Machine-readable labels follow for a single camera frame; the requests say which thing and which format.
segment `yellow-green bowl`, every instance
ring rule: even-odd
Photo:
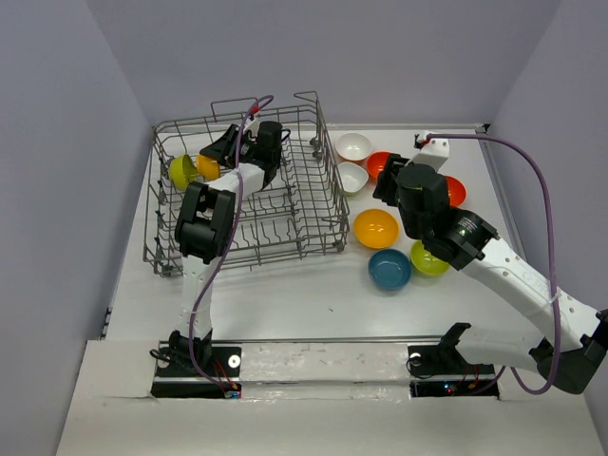
[[[192,163],[189,155],[182,155],[173,159],[169,164],[169,179],[175,185],[175,188],[185,192],[186,187],[197,178],[197,168]]]
[[[409,258],[411,259],[411,264],[414,265],[414,268],[426,276],[441,276],[449,269],[448,263],[431,255],[430,252],[425,250],[422,240],[417,240],[414,242],[414,245],[411,246]]]

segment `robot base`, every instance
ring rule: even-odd
[[[171,359],[171,361],[167,362],[157,357],[154,381],[150,393],[157,398],[239,398],[241,391],[239,379],[241,352],[240,347],[214,346],[211,358],[203,368],[203,371],[213,378],[218,378],[221,375],[221,380],[225,384],[234,383],[237,386],[237,389],[234,390],[228,386],[220,387],[201,377],[188,358],[170,357],[168,344],[161,342],[158,353],[166,359]],[[219,366],[224,368],[225,373],[230,377],[229,381],[225,379]]]

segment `dish rack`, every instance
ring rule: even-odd
[[[349,205],[344,197],[332,143],[316,92],[294,94],[298,104],[259,111],[261,120],[291,129],[275,179],[243,201],[240,222],[223,269],[261,266],[344,250]],[[169,179],[170,162],[196,156],[230,124],[240,124],[256,98],[211,103],[210,116],[181,119],[154,128],[147,172],[143,261],[160,276],[181,274],[174,230],[183,200]],[[239,106],[242,110],[219,113]],[[228,172],[221,169],[221,174]]]

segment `lime green bowl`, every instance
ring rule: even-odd
[[[425,250],[425,246],[422,245],[422,240],[417,240],[414,242],[414,245],[411,246],[409,258],[411,259],[411,264],[414,265],[414,268],[426,276],[442,276],[449,269],[449,264]]]

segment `white table surface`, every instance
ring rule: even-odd
[[[403,344],[245,344],[243,398],[201,400],[149,396],[157,343],[88,343],[58,456],[603,454],[582,396],[510,374],[501,400],[410,399]]]
[[[375,150],[412,154],[412,131],[363,133]],[[443,171],[466,184],[464,208],[508,238],[479,145],[452,142]],[[371,199],[370,186],[349,204],[351,221],[363,209],[383,207]],[[406,344],[244,344],[243,399],[150,397],[148,351],[173,329],[181,280],[154,276],[142,262],[143,217],[141,202],[107,339],[86,347],[58,456],[603,454],[582,396],[555,389],[529,396],[509,373],[499,384],[500,401],[410,399]],[[454,271],[439,280],[417,276],[397,294],[380,293],[366,272],[371,251],[353,235],[348,241],[341,255],[221,273],[215,336],[429,335],[455,321],[528,327],[490,291]],[[408,251],[410,245],[402,235],[396,247]],[[533,388],[542,382],[530,372],[522,376]]]
[[[354,130],[330,130],[332,141],[335,143],[348,131]],[[411,157],[413,135],[419,130],[356,131],[370,138],[374,151]],[[508,240],[479,144],[451,141],[450,159],[442,172],[465,184],[467,199],[462,207],[480,214]],[[351,226],[359,212],[371,207],[388,210],[400,220],[397,209],[373,199],[372,191],[368,183],[358,195],[348,198]],[[113,301],[107,330],[111,340],[165,339],[179,313],[181,277],[154,275],[152,267],[142,261],[144,207],[145,186]],[[149,217],[156,223],[153,213]],[[414,275],[410,284],[397,293],[379,291],[367,272],[373,250],[361,245],[352,231],[347,242],[345,251],[338,255],[262,265],[251,272],[248,268],[220,272],[212,305],[214,337],[432,335],[444,333],[456,321],[487,328],[532,328],[484,286],[453,270],[437,279]],[[393,247],[409,254],[412,243],[402,232]]]

